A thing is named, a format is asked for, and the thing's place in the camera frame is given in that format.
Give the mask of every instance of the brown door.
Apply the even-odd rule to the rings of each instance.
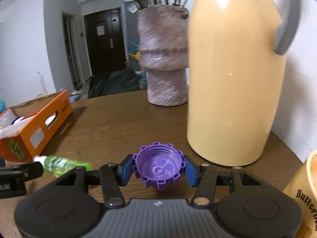
[[[93,75],[126,69],[120,8],[86,15],[85,27]]]

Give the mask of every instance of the brown tabletop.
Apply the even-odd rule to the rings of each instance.
[[[159,107],[146,99],[146,91],[81,100],[73,103],[74,113],[59,128],[42,155],[90,162],[94,169],[110,162],[120,163],[127,154],[137,153],[142,145],[159,141],[172,143],[196,163],[203,163],[186,140],[187,105]],[[246,169],[282,190],[301,166],[296,155],[271,133],[261,158]],[[43,187],[54,177],[44,173],[41,178],[27,183],[28,193]],[[134,198],[192,198],[186,178],[181,176],[175,187],[165,191],[144,188],[132,175],[121,191],[128,201]],[[216,190],[215,201],[228,194],[228,187]],[[99,186],[90,187],[89,194],[102,201]],[[4,238],[21,237],[13,220],[15,206],[23,197],[0,200],[0,233]]]

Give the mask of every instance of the orange cardboard box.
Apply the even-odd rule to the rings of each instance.
[[[66,90],[6,109],[0,114],[0,120],[9,124],[0,130],[0,157],[32,162],[72,111]],[[11,125],[20,116],[31,117]]]

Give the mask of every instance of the marbled ceramic vase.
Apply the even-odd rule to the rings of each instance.
[[[140,66],[148,70],[147,99],[159,106],[177,106],[188,99],[186,69],[188,10],[155,5],[138,12]]]

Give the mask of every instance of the green bottle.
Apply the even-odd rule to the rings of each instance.
[[[92,171],[93,169],[89,163],[83,163],[59,156],[35,156],[33,162],[40,162],[44,170],[52,173],[56,178],[62,176],[76,166],[84,166],[86,171]]]

